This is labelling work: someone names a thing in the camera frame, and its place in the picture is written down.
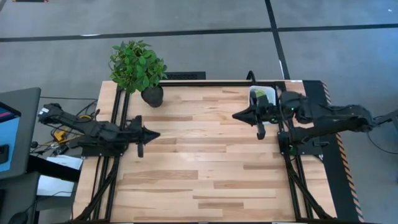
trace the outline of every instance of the wooden tabletop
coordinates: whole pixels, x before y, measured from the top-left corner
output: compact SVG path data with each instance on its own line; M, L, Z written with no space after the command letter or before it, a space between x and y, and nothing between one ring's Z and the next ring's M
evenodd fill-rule
M286 81L286 87L305 94L301 82ZM161 136L145 146L144 158L138 158L135 144L121 158L111 221L294 220L276 137L278 125L266 125L266 137L259 141L256 127L231 117L248 107L248 91L247 86L164 87L159 108L151 108L134 93L127 118L142 115L144 125ZM103 82L98 120L111 119L115 93L115 83ZM335 217L323 164L314 156L302 156L302 160L309 191ZM76 216L91 200L96 163L96 157L83 163L73 207ZM100 217L104 217L106 194ZM298 197L305 217L299 190Z

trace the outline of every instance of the green plant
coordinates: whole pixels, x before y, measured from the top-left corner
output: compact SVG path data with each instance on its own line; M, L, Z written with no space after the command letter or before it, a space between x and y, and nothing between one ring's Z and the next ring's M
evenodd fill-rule
M112 70L111 78L128 93L159 84L161 79L167 78L164 73L167 66L163 59L159 59L153 50L148 50L149 44L142 40L124 42L113 46L115 52L111 55L109 67Z

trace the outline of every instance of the white paper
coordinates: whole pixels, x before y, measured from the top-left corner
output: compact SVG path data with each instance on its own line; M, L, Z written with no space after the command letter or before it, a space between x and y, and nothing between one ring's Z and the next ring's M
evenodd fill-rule
M47 160L77 170L80 169L80 166L83 163L82 159L65 156L65 155L59 155L57 157L48 157ZM62 191L62 193L58 193L55 196L69 197L71 193L63 193L63 192L72 192L74 184L75 183L66 180L61 180L54 177L47 177L41 175L39 179L39 186L37 187L37 195L51 196L57 192Z

